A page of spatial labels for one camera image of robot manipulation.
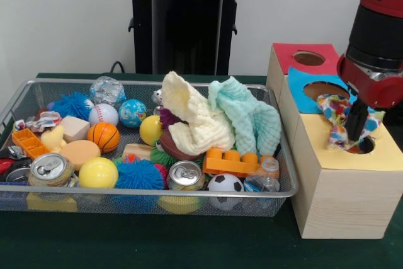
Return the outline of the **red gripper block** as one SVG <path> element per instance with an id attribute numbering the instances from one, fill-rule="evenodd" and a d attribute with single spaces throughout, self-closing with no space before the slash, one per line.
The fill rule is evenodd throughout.
<path id="1" fill-rule="evenodd" d="M 392 108 L 402 101 L 402 71 L 373 71 L 342 55 L 338 76 L 357 97 L 346 118 L 349 140 L 359 140 L 370 108 Z"/>

